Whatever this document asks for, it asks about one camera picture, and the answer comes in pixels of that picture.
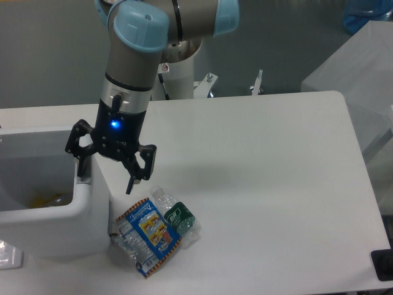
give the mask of crushed plastic bottle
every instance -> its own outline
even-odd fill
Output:
[[[393,12],[393,0],[349,0],[343,14],[343,25],[355,34],[369,20],[389,20]]]
[[[190,210],[161,187],[151,191],[155,205],[167,223],[182,237],[181,245],[188,248],[200,238],[200,223]]]

